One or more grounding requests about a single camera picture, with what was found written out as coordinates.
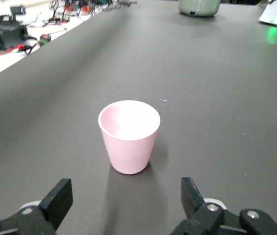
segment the cup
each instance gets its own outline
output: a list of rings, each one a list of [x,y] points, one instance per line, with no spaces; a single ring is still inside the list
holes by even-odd
[[[160,125],[155,108],[136,100],[118,101],[102,109],[98,123],[114,169],[135,174],[147,166]]]

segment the table surface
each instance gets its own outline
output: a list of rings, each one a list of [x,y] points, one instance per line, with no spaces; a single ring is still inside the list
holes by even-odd
[[[264,5],[212,18],[177,1],[102,12],[0,73],[0,218],[71,178],[59,235],[169,234],[181,177],[238,214],[277,222],[277,28]],[[97,118],[118,100],[161,116],[147,168],[111,168]]]

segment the kettle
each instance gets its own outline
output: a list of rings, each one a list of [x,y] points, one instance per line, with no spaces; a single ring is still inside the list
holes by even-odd
[[[180,13],[188,16],[210,17],[219,11],[221,0],[179,0]]]

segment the screw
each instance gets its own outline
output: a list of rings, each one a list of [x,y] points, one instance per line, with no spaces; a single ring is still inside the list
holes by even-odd
[[[23,210],[22,214],[30,214],[32,212],[32,208],[26,208]]]
[[[248,211],[248,212],[247,212],[247,215],[248,215],[250,218],[252,218],[252,219],[258,219],[258,218],[259,218],[258,213],[255,212],[255,211]]]
[[[213,205],[213,204],[209,204],[207,206],[208,210],[212,211],[212,212],[216,212],[218,210],[218,207]]]

